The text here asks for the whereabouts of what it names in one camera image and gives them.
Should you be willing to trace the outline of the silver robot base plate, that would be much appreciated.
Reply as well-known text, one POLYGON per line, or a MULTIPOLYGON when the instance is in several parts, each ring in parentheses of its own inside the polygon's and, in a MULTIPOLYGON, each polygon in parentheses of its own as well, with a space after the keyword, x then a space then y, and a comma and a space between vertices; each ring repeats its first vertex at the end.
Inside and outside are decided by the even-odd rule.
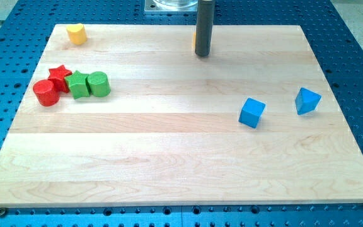
POLYGON ((146 13, 182 13, 197 10, 197 0, 143 0, 146 13))

